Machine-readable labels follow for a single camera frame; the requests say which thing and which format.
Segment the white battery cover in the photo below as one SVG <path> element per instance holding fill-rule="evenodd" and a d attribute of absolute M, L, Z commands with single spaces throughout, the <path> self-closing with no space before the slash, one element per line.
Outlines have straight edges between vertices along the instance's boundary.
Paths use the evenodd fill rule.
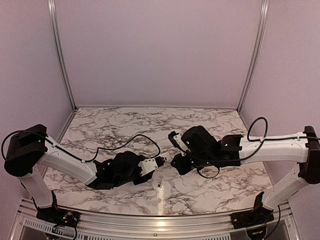
<path fill-rule="evenodd" d="M 156 182 L 156 187 L 157 188 L 162 188 L 163 182 L 164 182 L 164 177 L 163 176 L 159 176 L 158 179 L 157 179 L 157 182 Z"/>

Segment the white remote control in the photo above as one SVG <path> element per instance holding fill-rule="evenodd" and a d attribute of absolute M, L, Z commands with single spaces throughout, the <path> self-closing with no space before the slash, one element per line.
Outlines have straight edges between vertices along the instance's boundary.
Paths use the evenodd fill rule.
<path fill-rule="evenodd" d="M 169 159 L 170 159 L 170 155 L 169 155 L 168 152 L 162 153 L 162 154 L 160 155 L 161 166 L 163 166 Z"/>

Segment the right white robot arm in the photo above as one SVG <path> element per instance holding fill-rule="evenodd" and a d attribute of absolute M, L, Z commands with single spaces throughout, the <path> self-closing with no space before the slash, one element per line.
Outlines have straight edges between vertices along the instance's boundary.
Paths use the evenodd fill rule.
<path fill-rule="evenodd" d="M 289 173 L 271 189 L 256 198 L 257 206 L 248 212 L 247 219 L 258 224 L 300 189 L 320 182 L 320 142 L 312 126 L 303 132 L 267 137 L 230 134 L 216 140 L 202 125 L 194 126 L 183 134 L 172 131 L 171 144 L 180 150 L 171 166 L 180 175 L 205 167 L 239 167 L 255 162 L 295 162 Z"/>

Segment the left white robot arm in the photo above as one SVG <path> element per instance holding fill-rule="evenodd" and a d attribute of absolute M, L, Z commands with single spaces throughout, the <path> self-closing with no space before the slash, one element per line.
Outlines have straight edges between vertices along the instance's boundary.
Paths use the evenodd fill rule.
<path fill-rule="evenodd" d="M 57 207 L 55 194 L 45 184 L 37 165 L 69 175 L 94 190 L 111 190 L 129 182 L 139 185 L 158 168 L 155 158 L 144 158 L 131 151 L 103 162 L 81 159 L 59 146 L 41 124 L 16 130 L 3 142 L 9 142 L 7 147 L 1 145 L 4 169 L 20 180 L 37 209 L 53 223 L 63 219 L 63 211 Z"/>

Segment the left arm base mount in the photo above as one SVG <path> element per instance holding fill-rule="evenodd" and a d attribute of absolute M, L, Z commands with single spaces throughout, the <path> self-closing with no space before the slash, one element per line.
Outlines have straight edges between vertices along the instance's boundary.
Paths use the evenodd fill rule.
<path fill-rule="evenodd" d="M 80 219 L 80 213 L 62 208 L 58 210 L 40 208 L 37 211 L 36 217 L 57 226 L 76 228 Z"/>

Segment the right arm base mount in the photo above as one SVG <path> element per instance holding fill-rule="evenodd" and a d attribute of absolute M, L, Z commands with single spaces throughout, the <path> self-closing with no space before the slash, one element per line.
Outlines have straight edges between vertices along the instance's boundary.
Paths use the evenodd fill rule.
<path fill-rule="evenodd" d="M 275 219 L 273 210 L 268 210 L 264 207 L 232 213 L 230 218 L 234 229 L 262 225 Z"/>

